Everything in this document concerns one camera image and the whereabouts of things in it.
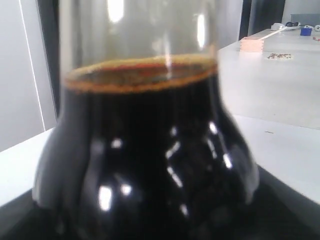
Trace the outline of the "blue cup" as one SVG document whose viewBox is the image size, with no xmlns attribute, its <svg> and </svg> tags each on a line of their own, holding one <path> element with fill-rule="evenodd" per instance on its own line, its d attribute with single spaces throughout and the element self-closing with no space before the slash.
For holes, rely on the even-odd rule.
<svg viewBox="0 0 320 240">
<path fill-rule="evenodd" d="M 311 36 L 312 31 L 313 31 L 313 28 L 312 28 L 312 27 L 306 27 L 306 26 L 304 26 L 304 27 L 302 27 L 302 28 L 300 29 L 300 35 L 301 35 L 301 36 L 308 37 L 308 36 Z"/>
</svg>

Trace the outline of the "dark soy sauce bottle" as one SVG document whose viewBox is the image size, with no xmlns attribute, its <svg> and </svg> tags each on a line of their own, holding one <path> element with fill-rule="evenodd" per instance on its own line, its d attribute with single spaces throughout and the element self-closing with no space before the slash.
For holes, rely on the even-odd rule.
<svg viewBox="0 0 320 240">
<path fill-rule="evenodd" d="M 259 171 L 220 94 L 213 0 L 61 0 L 32 198 L 65 239 L 216 239 Z"/>
</svg>

